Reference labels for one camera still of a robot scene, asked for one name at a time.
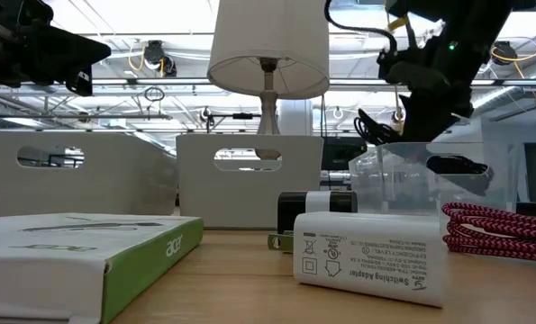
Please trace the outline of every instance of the white storage bin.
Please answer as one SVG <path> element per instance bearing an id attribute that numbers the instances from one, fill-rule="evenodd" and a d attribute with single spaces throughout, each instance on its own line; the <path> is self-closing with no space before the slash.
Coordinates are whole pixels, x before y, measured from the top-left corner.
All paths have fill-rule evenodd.
<path id="1" fill-rule="evenodd" d="M 221 149 L 274 149 L 281 159 L 215 160 Z M 275 229 L 281 193 L 318 190 L 322 151 L 323 139 L 314 136 L 181 135 L 181 214 L 202 218 L 207 228 Z"/>
<path id="2" fill-rule="evenodd" d="M 22 148 L 76 147 L 77 168 L 31 167 Z M 177 161 L 133 136 L 98 132 L 0 131 L 0 216 L 59 212 L 170 215 Z"/>
<path id="3" fill-rule="evenodd" d="M 514 211 L 520 150 L 507 143 L 386 144 L 350 161 L 350 181 L 359 212 L 439 215 L 449 202 Z M 426 166 L 436 156 L 463 156 L 489 169 L 436 175 Z"/>

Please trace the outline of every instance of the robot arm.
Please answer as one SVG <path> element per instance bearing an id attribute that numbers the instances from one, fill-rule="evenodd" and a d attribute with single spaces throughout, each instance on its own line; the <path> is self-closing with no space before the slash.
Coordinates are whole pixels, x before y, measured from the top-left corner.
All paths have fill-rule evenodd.
<path id="1" fill-rule="evenodd" d="M 59 82 L 91 95 L 91 66 L 110 56 L 110 48 L 52 27 L 52 19 L 53 10 L 41 0 L 0 0 L 0 85 Z"/>
<path id="2" fill-rule="evenodd" d="M 408 86 L 412 93 L 400 96 L 405 108 L 401 135 L 360 116 L 368 136 L 380 138 L 376 140 L 379 143 L 430 142 L 457 122 L 458 116 L 471 116 L 470 84 L 480 66 L 490 59 L 490 50 L 505 21 L 512 11 L 536 5 L 536 0 L 390 1 L 388 12 L 397 17 L 413 13 L 445 22 L 441 35 L 429 39 L 422 49 L 415 46 L 408 23 L 410 48 L 397 51 L 395 39 L 387 31 L 334 22 L 329 15 L 330 2 L 326 1 L 325 9 L 330 23 L 342 29 L 381 33 L 390 39 L 390 49 L 383 50 L 377 59 L 378 76 L 389 84 Z"/>

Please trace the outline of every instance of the acer box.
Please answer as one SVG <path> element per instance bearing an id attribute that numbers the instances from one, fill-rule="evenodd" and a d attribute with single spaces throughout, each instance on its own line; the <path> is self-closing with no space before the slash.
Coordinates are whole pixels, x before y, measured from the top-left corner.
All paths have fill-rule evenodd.
<path id="1" fill-rule="evenodd" d="M 107 323 L 202 240 L 193 217 L 0 218 L 0 321 Z"/>

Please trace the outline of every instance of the wooden table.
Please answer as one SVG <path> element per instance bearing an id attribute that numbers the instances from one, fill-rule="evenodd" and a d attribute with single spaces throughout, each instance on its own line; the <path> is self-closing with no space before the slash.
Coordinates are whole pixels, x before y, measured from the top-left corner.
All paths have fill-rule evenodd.
<path id="1" fill-rule="evenodd" d="M 267 232 L 207 231 L 114 323 L 536 324 L 536 263 L 450 253 L 441 310 L 298 284 L 292 257 Z"/>

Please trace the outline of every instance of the lamp base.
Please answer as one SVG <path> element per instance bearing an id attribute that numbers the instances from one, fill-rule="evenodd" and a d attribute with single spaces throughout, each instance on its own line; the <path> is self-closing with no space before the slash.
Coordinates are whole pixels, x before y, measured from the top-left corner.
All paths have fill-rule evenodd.
<path id="1" fill-rule="evenodd" d="M 261 99 L 261 119 L 258 135 L 279 135 L 276 119 L 277 92 L 264 90 L 259 94 L 259 99 Z M 280 157 L 280 153 L 273 149 L 256 149 L 256 156 L 262 160 L 275 160 Z"/>

